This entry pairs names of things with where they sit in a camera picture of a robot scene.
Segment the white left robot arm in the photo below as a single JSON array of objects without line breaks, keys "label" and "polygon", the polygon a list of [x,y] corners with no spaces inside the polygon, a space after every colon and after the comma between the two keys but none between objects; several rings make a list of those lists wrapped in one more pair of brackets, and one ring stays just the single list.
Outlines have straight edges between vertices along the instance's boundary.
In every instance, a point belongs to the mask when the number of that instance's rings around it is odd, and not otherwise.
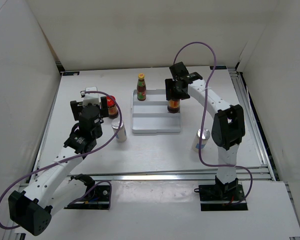
[{"label": "white left robot arm", "polygon": [[79,174],[65,178],[97,145],[103,134],[103,119],[108,117],[107,98],[85,93],[82,102],[71,101],[76,121],[55,162],[41,168],[41,174],[21,192],[8,197],[10,219],[34,236],[40,235],[51,222],[53,214],[75,199],[90,200],[95,194],[94,180]]}]

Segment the tall sauce bottle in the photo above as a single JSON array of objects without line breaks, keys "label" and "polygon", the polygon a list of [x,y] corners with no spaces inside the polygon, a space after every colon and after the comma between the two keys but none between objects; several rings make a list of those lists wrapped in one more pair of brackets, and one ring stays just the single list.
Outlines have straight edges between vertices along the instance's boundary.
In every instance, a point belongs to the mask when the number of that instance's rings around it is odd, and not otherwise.
[{"label": "tall sauce bottle", "polygon": [[146,82],[145,82],[145,74],[139,73],[138,74],[138,81],[137,81],[137,99],[139,101],[145,101],[146,100]]}]

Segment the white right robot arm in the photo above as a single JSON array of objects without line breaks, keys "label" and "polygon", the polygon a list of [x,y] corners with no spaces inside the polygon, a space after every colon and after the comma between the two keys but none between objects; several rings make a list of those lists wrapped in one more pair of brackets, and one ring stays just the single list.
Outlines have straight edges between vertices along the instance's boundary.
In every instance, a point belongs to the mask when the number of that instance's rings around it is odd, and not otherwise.
[{"label": "white right robot arm", "polygon": [[204,112],[213,117],[210,131],[218,149],[214,193],[220,200],[228,199],[238,186],[237,153],[246,134],[243,108],[232,105],[218,96],[203,79],[165,80],[167,100],[196,99]]}]

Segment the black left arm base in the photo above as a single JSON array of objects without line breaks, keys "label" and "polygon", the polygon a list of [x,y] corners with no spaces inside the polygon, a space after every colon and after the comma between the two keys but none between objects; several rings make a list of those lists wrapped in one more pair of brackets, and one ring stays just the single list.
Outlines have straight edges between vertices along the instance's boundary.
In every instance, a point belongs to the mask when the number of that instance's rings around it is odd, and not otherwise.
[{"label": "black left arm base", "polygon": [[97,186],[83,200],[69,204],[65,210],[109,210],[111,208],[112,184],[99,181]]}]

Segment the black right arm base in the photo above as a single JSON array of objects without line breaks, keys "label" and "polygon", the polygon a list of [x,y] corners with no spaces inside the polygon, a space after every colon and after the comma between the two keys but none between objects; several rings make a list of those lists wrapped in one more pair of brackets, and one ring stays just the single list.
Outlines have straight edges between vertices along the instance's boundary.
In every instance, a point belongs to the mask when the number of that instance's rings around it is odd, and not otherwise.
[{"label": "black right arm base", "polygon": [[244,198],[243,186],[239,184],[235,190],[221,196],[215,185],[199,185],[194,189],[199,194],[202,212],[247,211],[248,205]]}]

